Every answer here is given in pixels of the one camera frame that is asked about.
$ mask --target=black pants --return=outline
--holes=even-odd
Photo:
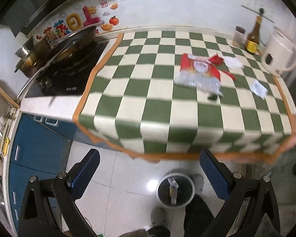
[[[185,207],[184,237],[200,237],[213,220],[214,216],[207,204],[196,194]],[[170,237],[170,231],[163,226],[149,229],[148,234],[154,237]]]

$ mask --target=range hood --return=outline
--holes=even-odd
[[[4,15],[3,25],[8,25],[16,36],[20,31],[27,35],[41,20],[68,0],[16,0]]]

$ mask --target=white tiled wall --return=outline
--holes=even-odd
[[[116,15],[120,23],[113,30],[143,26],[191,26],[213,29],[233,34],[236,25],[251,31],[256,13],[241,7],[242,0],[107,0],[118,3],[116,10],[110,6],[101,9],[99,0],[81,0],[86,6],[96,6],[96,16],[108,23]],[[265,43],[272,33],[273,26],[283,29],[296,42],[296,19],[281,0],[259,0],[275,12],[274,23],[263,19],[261,38]],[[61,10],[70,13],[73,6]],[[104,11],[109,16],[103,17]],[[53,13],[54,18],[60,14]]]
[[[0,86],[12,98],[16,98],[28,79],[20,71],[14,73],[15,66],[20,60],[14,53],[26,41],[23,33],[14,37],[9,27],[0,25]]]

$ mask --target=red character sticker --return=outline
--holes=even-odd
[[[106,0],[99,0],[100,1],[100,4],[101,4],[101,8],[105,8],[108,6],[108,3]]]

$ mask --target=white paper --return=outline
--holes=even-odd
[[[237,68],[244,67],[243,64],[236,57],[224,56],[224,62],[226,66],[230,69],[237,69]]]
[[[256,80],[251,86],[250,90],[255,93],[257,96],[261,97],[262,99],[265,99],[267,95],[267,89],[262,86],[258,80]]]

